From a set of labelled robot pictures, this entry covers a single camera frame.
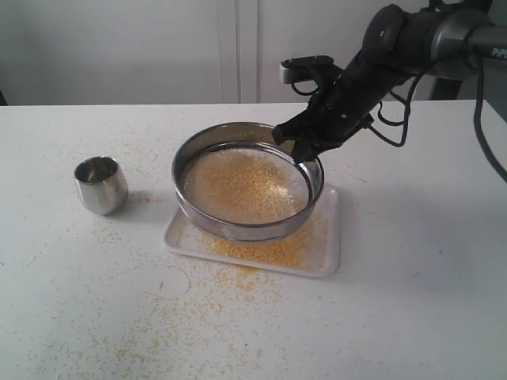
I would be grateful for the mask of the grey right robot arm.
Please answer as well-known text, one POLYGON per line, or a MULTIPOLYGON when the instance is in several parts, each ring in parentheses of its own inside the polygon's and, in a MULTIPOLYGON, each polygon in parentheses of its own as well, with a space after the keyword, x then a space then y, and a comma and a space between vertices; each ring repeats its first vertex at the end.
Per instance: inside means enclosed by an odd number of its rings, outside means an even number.
POLYGON ((464 80, 485 67, 506 68, 506 28, 463 3, 432 2, 416 13, 391 4, 371 20, 360 51, 345 67, 328 55, 287 59, 280 80, 313 81, 307 108, 275 126, 275 144, 293 141, 292 158, 304 162, 336 149, 367 128, 371 110, 396 86, 428 74, 464 80))

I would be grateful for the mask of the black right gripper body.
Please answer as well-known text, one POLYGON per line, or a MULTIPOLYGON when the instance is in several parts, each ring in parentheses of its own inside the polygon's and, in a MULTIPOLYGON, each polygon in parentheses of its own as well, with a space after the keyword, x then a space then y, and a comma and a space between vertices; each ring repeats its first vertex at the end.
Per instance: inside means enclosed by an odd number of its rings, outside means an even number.
POLYGON ((305 111, 304 137, 314 146, 340 146, 361 120, 400 82, 400 70, 369 63, 357 53, 341 72, 312 72, 318 91, 305 111))

